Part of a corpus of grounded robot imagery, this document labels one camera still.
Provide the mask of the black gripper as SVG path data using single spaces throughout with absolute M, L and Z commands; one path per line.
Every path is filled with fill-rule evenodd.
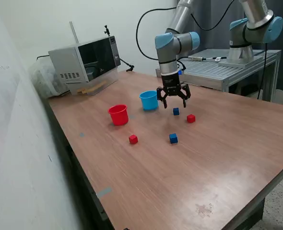
M 183 101 L 184 108 L 186 108 L 186 100 L 191 97 L 190 88 L 186 83 L 180 84 L 178 72 L 171 75 L 162 75 L 162 82 L 163 88 L 158 87 L 156 93 L 157 100 L 164 104 L 164 108 L 167 108 L 167 96 L 179 96 Z

